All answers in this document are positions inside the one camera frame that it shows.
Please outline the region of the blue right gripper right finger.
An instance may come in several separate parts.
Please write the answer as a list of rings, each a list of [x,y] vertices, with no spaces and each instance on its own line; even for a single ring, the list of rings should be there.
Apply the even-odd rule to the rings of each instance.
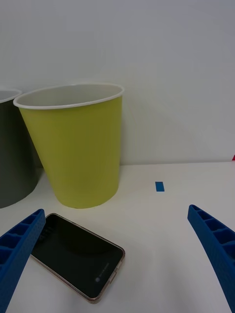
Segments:
[[[235,232],[196,205],[189,206],[188,221],[207,254],[231,312],[235,312]]]

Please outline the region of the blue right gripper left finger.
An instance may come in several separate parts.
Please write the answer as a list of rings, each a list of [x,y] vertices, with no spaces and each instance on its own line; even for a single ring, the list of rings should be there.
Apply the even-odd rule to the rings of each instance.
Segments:
[[[0,237],[0,312],[4,313],[46,223],[38,209]]]

